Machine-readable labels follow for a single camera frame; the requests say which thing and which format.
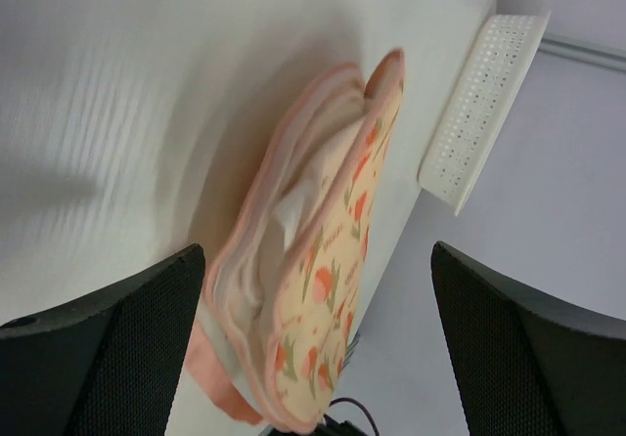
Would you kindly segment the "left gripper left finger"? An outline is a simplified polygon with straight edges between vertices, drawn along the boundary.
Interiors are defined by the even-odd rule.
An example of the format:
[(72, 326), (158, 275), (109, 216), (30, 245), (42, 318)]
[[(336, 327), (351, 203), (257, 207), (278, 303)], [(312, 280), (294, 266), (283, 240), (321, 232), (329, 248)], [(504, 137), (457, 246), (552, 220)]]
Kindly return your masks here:
[(192, 244), (1, 327), (4, 435), (162, 435), (204, 277)]

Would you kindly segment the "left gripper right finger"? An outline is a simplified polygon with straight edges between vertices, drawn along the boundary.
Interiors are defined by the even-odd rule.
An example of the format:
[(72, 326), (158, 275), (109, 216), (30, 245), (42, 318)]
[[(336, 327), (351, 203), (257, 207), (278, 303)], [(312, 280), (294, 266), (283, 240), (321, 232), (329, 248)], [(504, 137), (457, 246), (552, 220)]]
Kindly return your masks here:
[(442, 241), (430, 267), (469, 434), (624, 434), (624, 321), (509, 278)]

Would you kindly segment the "right aluminium frame post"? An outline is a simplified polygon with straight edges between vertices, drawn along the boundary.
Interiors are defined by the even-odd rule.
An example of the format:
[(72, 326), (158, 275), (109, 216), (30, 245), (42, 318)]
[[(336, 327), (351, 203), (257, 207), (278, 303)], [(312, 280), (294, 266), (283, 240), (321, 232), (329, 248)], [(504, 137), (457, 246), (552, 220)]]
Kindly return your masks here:
[(625, 51), (605, 45), (547, 33), (539, 50), (577, 63), (625, 72)]

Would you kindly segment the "floral mesh laundry bag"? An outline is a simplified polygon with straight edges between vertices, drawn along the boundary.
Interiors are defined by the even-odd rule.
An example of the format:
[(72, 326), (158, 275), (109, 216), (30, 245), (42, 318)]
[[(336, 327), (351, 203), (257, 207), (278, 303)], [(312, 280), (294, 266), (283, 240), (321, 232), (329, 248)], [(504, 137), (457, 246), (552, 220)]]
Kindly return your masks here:
[(368, 253), (372, 211), (405, 87), (405, 55), (390, 51), (369, 78), (355, 64), (316, 78), (298, 97), (327, 81), (350, 79), (363, 89), (364, 122), (342, 160), (328, 195), (286, 253), (271, 329), (248, 340), (226, 326), (211, 302), (210, 267), (228, 240), (231, 217), (206, 260), (201, 299), (185, 358), (188, 373), (230, 419), (310, 433), (322, 419), (342, 372)]

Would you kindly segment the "white perforated plastic basket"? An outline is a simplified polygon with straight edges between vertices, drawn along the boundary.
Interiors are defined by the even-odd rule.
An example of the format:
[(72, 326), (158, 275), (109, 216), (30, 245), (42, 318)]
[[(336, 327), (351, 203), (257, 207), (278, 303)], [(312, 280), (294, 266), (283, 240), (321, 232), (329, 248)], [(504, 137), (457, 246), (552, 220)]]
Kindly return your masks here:
[(494, 15), (477, 33), (418, 171), (459, 215), (537, 53), (548, 16)]

